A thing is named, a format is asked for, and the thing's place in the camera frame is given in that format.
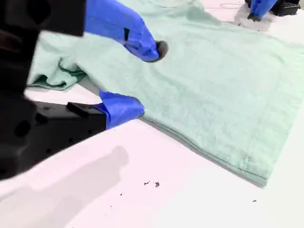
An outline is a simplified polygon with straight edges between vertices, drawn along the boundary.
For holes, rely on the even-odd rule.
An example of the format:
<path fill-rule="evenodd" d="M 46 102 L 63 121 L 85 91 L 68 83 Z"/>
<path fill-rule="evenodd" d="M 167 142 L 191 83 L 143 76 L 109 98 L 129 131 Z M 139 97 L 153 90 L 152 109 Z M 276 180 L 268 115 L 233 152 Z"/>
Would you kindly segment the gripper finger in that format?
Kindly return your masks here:
<path fill-rule="evenodd" d="M 144 106 L 135 97 L 99 92 L 101 103 L 36 102 L 33 165 L 98 133 L 138 119 Z"/>
<path fill-rule="evenodd" d="M 144 62 L 160 61 L 169 50 L 167 42 L 153 38 L 138 13 L 116 0 L 88 0 L 85 31 L 115 40 Z"/>
<path fill-rule="evenodd" d="M 247 19 L 261 20 L 277 0 L 250 0 L 250 14 Z"/>

